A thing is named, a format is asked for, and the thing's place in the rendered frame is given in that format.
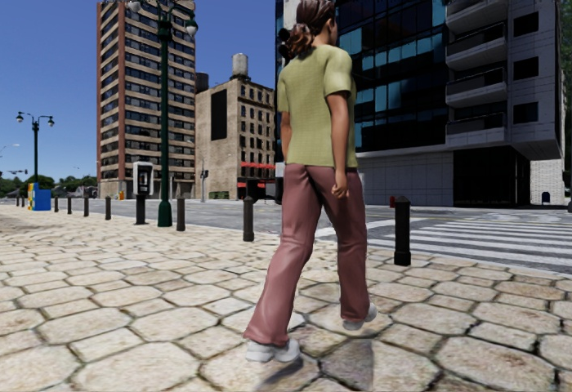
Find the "tan concrete building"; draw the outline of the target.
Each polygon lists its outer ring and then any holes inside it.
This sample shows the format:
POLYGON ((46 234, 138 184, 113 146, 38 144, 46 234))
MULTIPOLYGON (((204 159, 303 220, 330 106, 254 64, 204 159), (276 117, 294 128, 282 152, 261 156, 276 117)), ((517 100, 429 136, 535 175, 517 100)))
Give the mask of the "tan concrete building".
POLYGON ((195 194, 201 198, 201 159, 209 170, 207 198, 268 198, 275 191, 274 90, 248 75, 248 57, 232 56, 232 75, 208 85, 198 74, 195 96, 195 194))

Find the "person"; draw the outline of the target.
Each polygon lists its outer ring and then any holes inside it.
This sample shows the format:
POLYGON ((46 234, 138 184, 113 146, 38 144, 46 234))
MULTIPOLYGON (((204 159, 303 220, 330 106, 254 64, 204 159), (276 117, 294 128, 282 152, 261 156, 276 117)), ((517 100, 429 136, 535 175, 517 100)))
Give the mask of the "person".
POLYGON ((285 160, 282 236, 244 332, 246 357, 289 362, 300 354, 287 333, 318 219, 337 235, 343 326, 357 330, 377 314, 365 277, 367 229, 355 155, 355 80, 351 56, 337 45, 333 0, 301 0, 286 43, 291 60, 279 75, 277 109, 285 160))

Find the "green street lamp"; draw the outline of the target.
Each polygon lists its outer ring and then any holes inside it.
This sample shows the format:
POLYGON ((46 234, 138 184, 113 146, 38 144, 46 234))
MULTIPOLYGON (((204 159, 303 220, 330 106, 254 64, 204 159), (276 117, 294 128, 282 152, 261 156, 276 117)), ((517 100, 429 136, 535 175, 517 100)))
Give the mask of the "green street lamp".
POLYGON ((32 128, 32 131, 34 133, 34 183, 38 183, 39 182, 39 179, 38 179, 38 132, 39 132, 40 120, 45 118, 47 120, 47 125, 49 127, 53 127, 55 122, 54 122, 53 117, 51 115, 41 115, 41 116, 35 117, 32 114, 22 112, 22 111, 19 111, 17 116, 16 116, 17 122, 22 123, 24 121, 24 116, 30 117, 31 128, 32 128))
POLYGON ((168 6, 164 11, 160 0, 154 0, 157 7, 157 36, 160 41, 160 69, 161 69, 161 179, 160 198, 158 211, 158 227, 172 226, 172 206, 170 199, 169 177, 169 139, 168 139, 168 43, 172 41, 172 13, 183 11, 183 7, 177 3, 168 6))

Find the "red brick tower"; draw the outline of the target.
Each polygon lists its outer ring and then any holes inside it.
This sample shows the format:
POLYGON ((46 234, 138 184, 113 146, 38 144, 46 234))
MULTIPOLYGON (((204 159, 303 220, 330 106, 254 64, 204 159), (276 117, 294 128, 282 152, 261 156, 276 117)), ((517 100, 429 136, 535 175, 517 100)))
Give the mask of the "red brick tower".
POLYGON ((191 196, 195 170, 194 0, 142 0, 139 11, 111 0, 96 6, 97 180, 101 197, 133 196, 133 165, 161 179, 161 46, 158 17, 172 22, 168 44, 168 173, 172 198, 191 196))

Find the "glass tower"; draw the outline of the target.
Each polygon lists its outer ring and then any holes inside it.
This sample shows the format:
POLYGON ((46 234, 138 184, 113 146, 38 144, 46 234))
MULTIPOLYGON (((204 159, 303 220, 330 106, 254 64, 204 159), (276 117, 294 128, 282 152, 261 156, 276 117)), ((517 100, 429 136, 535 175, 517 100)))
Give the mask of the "glass tower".
POLYGON ((369 205, 565 201, 560 0, 334 0, 369 205))

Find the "blue booth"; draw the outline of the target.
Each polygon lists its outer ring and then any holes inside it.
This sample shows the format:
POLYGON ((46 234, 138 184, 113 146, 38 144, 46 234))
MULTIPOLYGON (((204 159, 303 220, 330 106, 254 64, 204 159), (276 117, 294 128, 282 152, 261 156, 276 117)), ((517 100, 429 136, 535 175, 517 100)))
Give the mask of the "blue booth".
POLYGON ((50 211, 51 191, 40 189, 37 182, 28 183, 27 202, 30 211, 50 211))

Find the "white box on a post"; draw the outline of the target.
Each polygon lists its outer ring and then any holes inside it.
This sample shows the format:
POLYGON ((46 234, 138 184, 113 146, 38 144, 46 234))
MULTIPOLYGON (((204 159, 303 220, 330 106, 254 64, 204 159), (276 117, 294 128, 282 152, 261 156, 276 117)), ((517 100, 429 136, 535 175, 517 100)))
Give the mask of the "white box on a post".
POLYGON ((133 165, 133 194, 136 197, 136 224, 145 224, 145 200, 154 192, 153 164, 135 162, 133 165))

